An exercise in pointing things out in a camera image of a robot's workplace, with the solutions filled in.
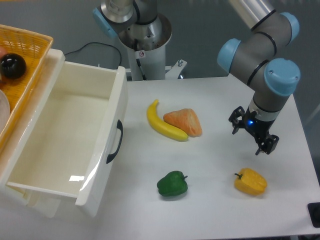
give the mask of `black cable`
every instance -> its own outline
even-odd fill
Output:
[[[138,51],[138,40],[137,39],[134,40],[133,50],[135,52]],[[140,72],[141,72],[141,75],[142,75],[142,79],[143,80],[148,80],[146,75],[145,75],[145,72],[144,72],[144,70],[143,70],[143,68],[141,66],[141,62],[140,62],[139,58],[136,59],[136,64],[138,65],[138,67],[140,69]]]
[[[118,66],[121,65],[121,63],[122,63],[122,55],[121,55],[120,50],[119,50],[118,48],[116,48],[115,46],[112,46],[112,45],[110,45],[110,44],[106,44],[106,43],[103,43],[103,42],[98,42],[98,41],[88,42],[87,44],[85,44],[84,46],[82,46],[81,48],[79,48],[78,50],[70,51],[70,52],[66,53],[65,56],[67,56],[67,55],[69,55],[69,54],[73,54],[73,53],[79,52],[79,51],[81,51],[82,49],[84,49],[86,46],[88,46],[88,45],[90,45],[90,44],[101,44],[101,45],[108,46],[108,47],[111,47],[111,48],[117,50],[118,53],[119,53],[119,56],[120,56],[120,62],[119,62],[119,64],[118,64]]]

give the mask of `banana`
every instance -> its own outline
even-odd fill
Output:
[[[163,121],[160,117],[158,117],[157,115],[158,102],[159,102],[158,99],[154,100],[154,102],[146,110],[146,117],[151,127],[154,130],[156,130],[158,133],[168,138],[181,141],[181,142],[186,141],[188,139],[188,134],[186,134],[180,128],[172,126],[166,123],[165,121]]]

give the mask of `wicker basket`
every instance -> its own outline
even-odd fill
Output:
[[[0,90],[4,92],[10,104],[9,120],[0,133],[0,149],[10,136],[28,97],[39,78],[45,56],[52,46],[53,38],[36,32],[0,24],[0,46],[9,53],[21,55],[26,62],[26,72],[19,79],[7,79],[2,76]]]

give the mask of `green bell pepper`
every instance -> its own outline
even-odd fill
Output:
[[[178,196],[188,190],[188,184],[181,171],[171,171],[156,184],[159,194],[164,197]]]

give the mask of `black handle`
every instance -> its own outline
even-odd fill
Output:
[[[123,127],[122,122],[120,120],[118,120],[118,122],[116,124],[116,128],[121,131],[119,145],[118,145],[118,148],[116,149],[116,151],[114,153],[108,155],[108,157],[106,158],[106,164],[110,163],[116,157],[116,155],[119,152],[120,146],[121,146],[122,137],[124,135],[124,127]]]

